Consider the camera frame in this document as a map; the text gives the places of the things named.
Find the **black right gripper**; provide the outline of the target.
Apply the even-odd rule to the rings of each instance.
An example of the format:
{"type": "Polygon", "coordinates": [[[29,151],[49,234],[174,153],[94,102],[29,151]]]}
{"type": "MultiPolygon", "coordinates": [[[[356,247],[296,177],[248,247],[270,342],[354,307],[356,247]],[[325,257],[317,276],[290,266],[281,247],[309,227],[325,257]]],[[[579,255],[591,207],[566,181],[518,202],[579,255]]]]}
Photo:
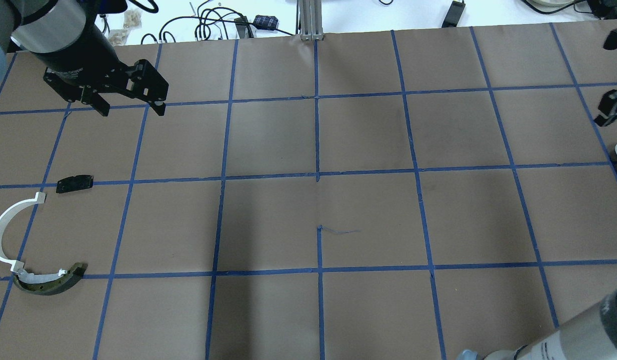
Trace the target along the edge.
{"type": "MultiPolygon", "coordinates": [[[[607,51],[617,50],[617,28],[611,30],[603,43],[607,51]]],[[[594,122],[599,127],[612,125],[617,120],[617,89],[611,89],[603,94],[598,104],[598,115],[594,122]]]]}

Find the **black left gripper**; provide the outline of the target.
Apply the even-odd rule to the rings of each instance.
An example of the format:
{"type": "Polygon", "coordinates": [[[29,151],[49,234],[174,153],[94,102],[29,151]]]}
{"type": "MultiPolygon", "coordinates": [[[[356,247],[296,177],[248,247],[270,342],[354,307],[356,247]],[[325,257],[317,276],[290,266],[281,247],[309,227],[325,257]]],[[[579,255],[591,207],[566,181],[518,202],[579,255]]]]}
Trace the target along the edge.
{"type": "MultiPolygon", "coordinates": [[[[57,51],[43,53],[47,69],[64,84],[62,96],[82,98],[83,90],[117,93],[146,102],[160,117],[166,112],[169,83],[148,59],[133,64],[119,59],[114,46],[95,25],[86,25],[77,39],[57,51]]],[[[89,94],[86,104],[101,116],[109,116],[111,105],[100,94],[89,94]]]]}

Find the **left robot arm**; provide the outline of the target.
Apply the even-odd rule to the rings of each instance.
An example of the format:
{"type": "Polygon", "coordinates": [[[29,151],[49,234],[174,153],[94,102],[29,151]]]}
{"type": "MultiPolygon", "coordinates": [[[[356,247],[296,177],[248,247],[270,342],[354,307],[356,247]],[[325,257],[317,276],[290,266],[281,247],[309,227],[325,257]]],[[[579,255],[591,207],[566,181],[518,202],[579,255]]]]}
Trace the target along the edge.
{"type": "Polygon", "coordinates": [[[169,84],[149,60],[119,59],[95,20],[128,9],[127,0],[0,0],[0,83],[11,42],[44,63],[44,82],[63,100],[80,102],[106,117],[103,94],[145,102],[166,111],[169,84]]]}

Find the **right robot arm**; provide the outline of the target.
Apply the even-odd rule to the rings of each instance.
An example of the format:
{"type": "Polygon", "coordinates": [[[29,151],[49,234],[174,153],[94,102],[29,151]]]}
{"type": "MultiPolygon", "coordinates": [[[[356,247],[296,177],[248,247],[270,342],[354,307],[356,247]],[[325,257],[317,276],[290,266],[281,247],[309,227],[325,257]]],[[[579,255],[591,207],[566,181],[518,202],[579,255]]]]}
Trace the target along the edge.
{"type": "MultiPolygon", "coordinates": [[[[617,120],[617,89],[606,92],[599,103],[599,114],[593,117],[580,90],[566,52],[552,25],[558,48],[563,55],[587,116],[595,127],[606,127],[617,120]]],[[[617,360],[617,289],[588,307],[550,335],[516,350],[498,350],[481,356],[463,350],[459,360],[617,360]]]]}

